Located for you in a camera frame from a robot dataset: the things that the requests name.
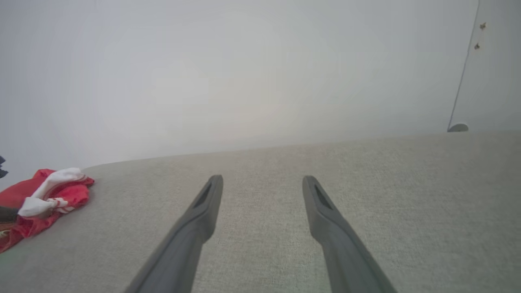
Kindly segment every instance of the dark object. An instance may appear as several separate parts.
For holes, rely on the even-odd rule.
[[[221,195],[222,176],[211,176],[141,268],[127,293],[191,291],[201,248],[215,230]]]
[[[4,162],[5,162],[5,159],[4,159],[2,156],[0,156],[0,168],[2,167],[2,164],[3,164]],[[7,173],[9,173],[9,172],[0,169],[0,178],[3,178],[4,176],[6,176]]]
[[[18,215],[18,209],[0,206],[0,224],[16,222],[17,215]]]
[[[387,277],[342,217],[318,180],[302,182],[311,235],[324,250],[333,293],[393,292]]]
[[[458,123],[456,125],[453,125],[451,128],[449,128],[448,132],[463,132],[468,131],[468,126],[463,123]]]

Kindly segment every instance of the red cloth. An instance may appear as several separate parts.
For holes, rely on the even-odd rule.
[[[19,182],[0,192],[0,206],[21,208],[25,198],[30,197],[53,172],[55,171],[50,169],[38,170],[33,178]],[[76,209],[85,205],[89,200],[87,186],[93,183],[94,180],[88,177],[83,181],[58,185],[50,192],[49,198],[63,198],[63,200],[69,202],[67,206]],[[18,216],[8,236],[0,238],[0,253],[17,244],[23,238],[36,235],[49,228],[61,215],[62,213],[58,211],[52,211],[46,218]]]

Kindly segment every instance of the gray fabric surface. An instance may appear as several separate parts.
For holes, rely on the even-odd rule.
[[[398,292],[519,292],[521,132],[185,155],[91,167],[87,206],[0,254],[2,292],[122,292],[206,180],[217,227],[193,292],[330,292],[314,175]]]

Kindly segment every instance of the fabric texture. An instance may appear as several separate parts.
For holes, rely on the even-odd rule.
[[[16,222],[4,226],[0,234],[0,253],[49,228],[62,214],[83,206],[89,200],[87,186],[92,178],[78,168],[54,171],[41,169],[32,179],[0,192],[0,205],[20,208]]]
[[[0,254],[2,292],[124,292],[213,174],[224,189],[194,293],[330,292],[309,233],[305,175],[320,181],[398,292],[521,291],[521,132],[183,155],[84,172],[96,180],[89,205]]]

